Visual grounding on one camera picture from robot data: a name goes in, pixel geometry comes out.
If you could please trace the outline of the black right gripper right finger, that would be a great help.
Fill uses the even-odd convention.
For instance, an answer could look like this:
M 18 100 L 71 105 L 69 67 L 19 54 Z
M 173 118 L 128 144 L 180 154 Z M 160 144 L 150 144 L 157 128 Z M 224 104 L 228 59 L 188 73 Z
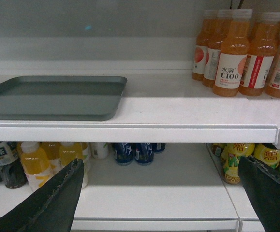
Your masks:
M 238 175 L 266 232 L 280 232 L 280 173 L 253 156 L 242 157 Z

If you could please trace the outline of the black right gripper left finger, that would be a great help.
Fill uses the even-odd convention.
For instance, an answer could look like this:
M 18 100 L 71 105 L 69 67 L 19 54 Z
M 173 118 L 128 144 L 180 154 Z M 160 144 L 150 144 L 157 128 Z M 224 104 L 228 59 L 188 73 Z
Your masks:
M 22 203 L 0 218 L 0 232 L 69 232 L 84 176 L 74 159 Z

